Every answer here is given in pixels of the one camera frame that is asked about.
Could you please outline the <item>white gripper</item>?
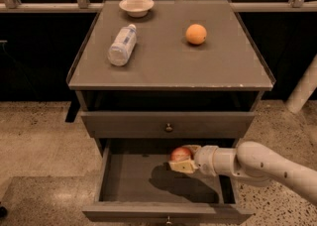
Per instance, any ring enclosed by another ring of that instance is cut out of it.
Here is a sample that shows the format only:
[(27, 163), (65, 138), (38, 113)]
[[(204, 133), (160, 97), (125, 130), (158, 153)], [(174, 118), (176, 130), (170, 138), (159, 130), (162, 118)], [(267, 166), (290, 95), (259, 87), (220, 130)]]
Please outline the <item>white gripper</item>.
[(169, 161), (172, 170), (182, 173), (195, 173), (200, 170), (206, 175), (236, 176), (238, 163), (236, 150), (231, 148), (219, 148), (217, 146), (184, 145), (192, 155), (193, 160), (180, 162)]

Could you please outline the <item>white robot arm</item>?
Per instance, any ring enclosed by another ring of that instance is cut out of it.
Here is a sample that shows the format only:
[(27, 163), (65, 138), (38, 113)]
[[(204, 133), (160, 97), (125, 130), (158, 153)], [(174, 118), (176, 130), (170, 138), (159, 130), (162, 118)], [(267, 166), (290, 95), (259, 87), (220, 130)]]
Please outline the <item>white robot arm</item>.
[(174, 171), (199, 170), (253, 186), (265, 186), (275, 180), (317, 205), (317, 171), (292, 162), (260, 143), (248, 141), (236, 148), (185, 145), (172, 151), (168, 164)]

